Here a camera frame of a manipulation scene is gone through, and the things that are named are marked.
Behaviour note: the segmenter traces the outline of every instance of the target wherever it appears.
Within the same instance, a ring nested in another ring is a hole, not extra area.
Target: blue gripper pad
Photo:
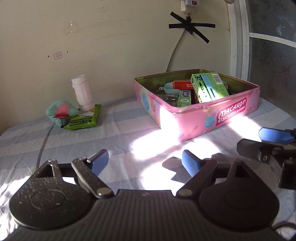
[[[186,169],[186,171],[190,174],[190,176],[194,176],[200,171],[200,159],[192,154],[188,150],[184,150],[182,153],[182,165]]]
[[[288,145],[294,142],[294,136],[292,136],[288,131],[265,127],[260,129],[259,137],[262,141],[275,142],[282,145]]]
[[[109,161],[109,153],[106,149],[101,150],[101,155],[99,155],[94,160],[91,160],[91,167],[90,169],[92,172],[99,176],[101,172],[104,170],[104,168],[107,166]]]

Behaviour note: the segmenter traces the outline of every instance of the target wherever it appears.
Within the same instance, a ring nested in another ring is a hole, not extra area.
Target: sticker on wall
[[[62,52],[57,52],[57,53],[54,54],[54,60],[60,59],[62,57],[63,57]]]
[[[197,34],[202,40],[204,40],[207,44],[209,40],[204,36],[201,32],[199,32],[195,27],[206,27],[206,28],[216,28],[215,24],[212,23],[192,23],[190,16],[187,16],[186,19],[180,17],[179,15],[171,12],[170,14],[172,17],[180,21],[181,23],[173,23],[169,24],[168,28],[184,28],[188,31],[191,35],[193,33]]]

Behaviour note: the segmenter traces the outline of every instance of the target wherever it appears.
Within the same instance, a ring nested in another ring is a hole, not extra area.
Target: white bottle cap
[[[86,81],[85,75],[79,75],[76,78],[72,79],[73,85],[78,85]]]

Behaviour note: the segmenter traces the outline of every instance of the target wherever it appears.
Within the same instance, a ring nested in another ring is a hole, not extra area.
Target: pink tin box
[[[221,79],[228,84],[227,97],[186,107],[174,107],[155,95],[159,87],[166,83],[189,80],[192,74],[207,72],[213,71],[193,69],[136,78],[134,85],[137,100],[160,128],[167,130],[178,141],[200,136],[230,123],[234,116],[245,116],[257,110],[260,87],[220,73]]]

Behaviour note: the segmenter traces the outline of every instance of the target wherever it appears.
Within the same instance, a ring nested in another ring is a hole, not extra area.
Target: green wet wipes pack
[[[85,115],[77,115],[73,116],[70,123],[64,127],[66,130],[76,130],[81,128],[93,127],[96,126],[96,122],[100,113],[101,109],[100,104],[96,104],[96,106],[90,110],[94,114],[92,116],[85,116]]]
[[[193,74],[191,83],[200,103],[229,96],[218,73]]]

